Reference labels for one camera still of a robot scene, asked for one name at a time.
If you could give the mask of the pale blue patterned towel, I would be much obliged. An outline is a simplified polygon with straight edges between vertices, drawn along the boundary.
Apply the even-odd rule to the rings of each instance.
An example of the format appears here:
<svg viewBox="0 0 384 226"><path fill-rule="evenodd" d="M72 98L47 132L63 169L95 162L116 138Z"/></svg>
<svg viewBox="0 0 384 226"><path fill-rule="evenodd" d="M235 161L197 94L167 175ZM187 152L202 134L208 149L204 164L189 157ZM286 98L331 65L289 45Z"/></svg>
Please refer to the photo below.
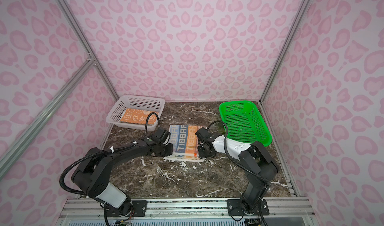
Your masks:
<svg viewBox="0 0 384 226"><path fill-rule="evenodd" d="M170 125L170 143L173 144L173 152L164 157L170 161L204 162L198 152L198 138L196 132L202 126L195 125Z"/></svg>

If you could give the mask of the green plastic basket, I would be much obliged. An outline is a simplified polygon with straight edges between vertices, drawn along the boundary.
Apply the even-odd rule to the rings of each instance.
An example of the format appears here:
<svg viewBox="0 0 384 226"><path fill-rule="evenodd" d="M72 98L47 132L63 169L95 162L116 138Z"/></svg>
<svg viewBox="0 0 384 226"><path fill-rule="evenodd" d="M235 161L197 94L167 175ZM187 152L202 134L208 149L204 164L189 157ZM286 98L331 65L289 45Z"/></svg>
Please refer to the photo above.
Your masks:
<svg viewBox="0 0 384 226"><path fill-rule="evenodd" d="M224 102L219 106L221 119L229 128L229 138L243 143L272 143L272 135L255 103L247 100Z"/></svg>

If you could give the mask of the orange bunny towel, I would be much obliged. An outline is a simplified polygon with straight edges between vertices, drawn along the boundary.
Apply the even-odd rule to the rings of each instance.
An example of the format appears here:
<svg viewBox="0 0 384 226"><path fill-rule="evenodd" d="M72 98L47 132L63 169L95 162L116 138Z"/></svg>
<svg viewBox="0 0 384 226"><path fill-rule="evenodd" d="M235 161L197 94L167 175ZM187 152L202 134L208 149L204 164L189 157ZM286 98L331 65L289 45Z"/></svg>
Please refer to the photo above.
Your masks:
<svg viewBox="0 0 384 226"><path fill-rule="evenodd" d="M120 118L120 122L129 124L145 125L147 117L153 111L127 108Z"/></svg>

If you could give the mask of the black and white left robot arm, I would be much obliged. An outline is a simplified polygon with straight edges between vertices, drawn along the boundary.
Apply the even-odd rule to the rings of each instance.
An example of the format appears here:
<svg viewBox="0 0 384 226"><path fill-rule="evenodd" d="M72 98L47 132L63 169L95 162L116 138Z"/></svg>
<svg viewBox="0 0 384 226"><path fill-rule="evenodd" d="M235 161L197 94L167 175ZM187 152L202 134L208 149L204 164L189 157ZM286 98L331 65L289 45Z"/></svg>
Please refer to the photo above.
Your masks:
<svg viewBox="0 0 384 226"><path fill-rule="evenodd" d="M131 211L133 204L130 196L111 183L113 169L143 156L170 156L173 152L170 136L169 131L160 128L150 136L144 136L117 149L93 148L75 165L77 168L73 172L71 180L85 196L113 207L126 215Z"/></svg>

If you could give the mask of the white plastic basket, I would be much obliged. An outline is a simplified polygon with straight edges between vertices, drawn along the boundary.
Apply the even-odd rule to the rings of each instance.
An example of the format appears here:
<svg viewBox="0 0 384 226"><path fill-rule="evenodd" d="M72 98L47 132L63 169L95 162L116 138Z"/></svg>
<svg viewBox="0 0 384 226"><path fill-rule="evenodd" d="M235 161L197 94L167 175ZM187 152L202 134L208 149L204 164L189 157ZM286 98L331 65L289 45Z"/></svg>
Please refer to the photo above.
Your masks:
<svg viewBox="0 0 384 226"><path fill-rule="evenodd" d="M165 100L148 96L122 96L111 108L106 122L121 128L154 131Z"/></svg>

